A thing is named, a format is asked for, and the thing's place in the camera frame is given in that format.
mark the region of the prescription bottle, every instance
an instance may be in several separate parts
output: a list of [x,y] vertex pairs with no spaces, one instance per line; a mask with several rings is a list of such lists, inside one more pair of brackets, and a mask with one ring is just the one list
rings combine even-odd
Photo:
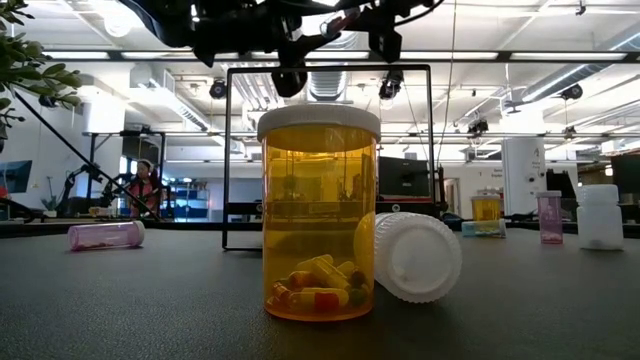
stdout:
[[266,310],[301,321],[367,313],[380,120],[348,106],[288,106],[262,116],[258,139]]
[[500,220],[499,195],[478,195],[471,198],[473,221]]

